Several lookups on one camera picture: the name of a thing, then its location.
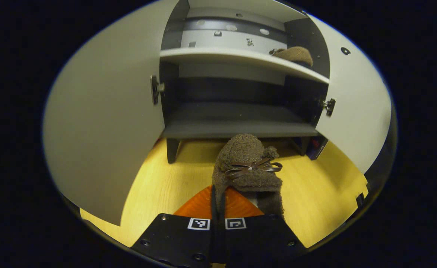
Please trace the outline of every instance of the shelf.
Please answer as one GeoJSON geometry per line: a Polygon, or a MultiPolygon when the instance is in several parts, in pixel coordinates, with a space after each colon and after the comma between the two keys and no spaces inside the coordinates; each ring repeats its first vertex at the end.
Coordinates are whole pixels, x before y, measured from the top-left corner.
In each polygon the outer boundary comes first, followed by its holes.
{"type": "Polygon", "coordinates": [[[164,138],[259,138],[316,136],[318,132],[282,106],[236,102],[185,103],[166,119],[164,138]]]}
{"type": "Polygon", "coordinates": [[[278,57],[230,48],[176,48],[160,52],[161,61],[171,63],[232,63],[244,66],[256,66],[274,71],[281,71],[287,75],[306,78],[329,84],[329,79],[315,71],[291,61],[278,57]]]}

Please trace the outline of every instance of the black background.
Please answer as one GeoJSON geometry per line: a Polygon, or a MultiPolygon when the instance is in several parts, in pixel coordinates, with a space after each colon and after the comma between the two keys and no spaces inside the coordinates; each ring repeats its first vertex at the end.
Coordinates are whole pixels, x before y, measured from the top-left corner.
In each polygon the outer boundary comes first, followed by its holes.
{"type": "MultiPolygon", "coordinates": [[[[437,266],[437,1],[300,1],[386,78],[399,117],[394,170],[375,204],[300,266],[437,266]]],[[[0,267],[146,267],[60,199],[41,117],[62,66],[140,1],[0,1],[0,267]]]]}

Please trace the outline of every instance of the cabinet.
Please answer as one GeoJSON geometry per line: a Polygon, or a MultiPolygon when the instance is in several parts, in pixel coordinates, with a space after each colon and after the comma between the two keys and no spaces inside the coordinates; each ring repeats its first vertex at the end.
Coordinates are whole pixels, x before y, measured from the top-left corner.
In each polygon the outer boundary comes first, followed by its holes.
{"type": "Polygon", "coordinates": [[[379,154],[389,122],[390,97],[372,62],[312,15],[269,0],[160,0],[114,22],[74,54],[51,89],[42,135],[58,190],[119,225],[130,186],[161,135],[173,148],[174,140],[243,132],[322,134],[364,173],[379,154]],[[227,9],[232,3],[244,10],[241,17],[227,9]],[[215,18],[222,14],[237,24],[268,25],[269,39],[287,46],[309,46],[314,65],[270,56],[259,45],[256,51],[191,41],[183,47],[188,19],[207,17],[211,10],[215,18]],[[291,31],[297,25],[303,26],[300,38],[291,31]],[[165,88],[156,104],[152,75],[165,88]],[[336,100],[331,116],[319,105],[330,99],[336,100]]]}

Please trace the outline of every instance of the gray shelf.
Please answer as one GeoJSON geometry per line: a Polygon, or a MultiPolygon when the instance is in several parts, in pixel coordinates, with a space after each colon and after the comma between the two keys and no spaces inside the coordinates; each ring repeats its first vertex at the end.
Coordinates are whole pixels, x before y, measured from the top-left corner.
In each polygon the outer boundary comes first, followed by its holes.
{"type": "Polygon", "coordinates": [[[282,106],[236,102],[184,103],[168,118],[162,137],[231,138],[249,133],[259,138],[306,137],[319,133],[282,106]]]}

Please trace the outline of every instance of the white shelf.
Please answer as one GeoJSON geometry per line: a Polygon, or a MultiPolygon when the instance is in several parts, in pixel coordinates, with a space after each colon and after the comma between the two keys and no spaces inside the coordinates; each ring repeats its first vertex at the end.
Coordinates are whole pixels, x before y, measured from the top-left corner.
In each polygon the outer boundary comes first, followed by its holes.
{"type": "Polygon", "coordinates": [[[160,52],[161,61],[171,63],[232,63],[244,66],[256,66],[280,71],[287,75],[306,78],[329,84],[326,78],[313,70],[278,57],[230,48],[176,48],[160,52]]]}

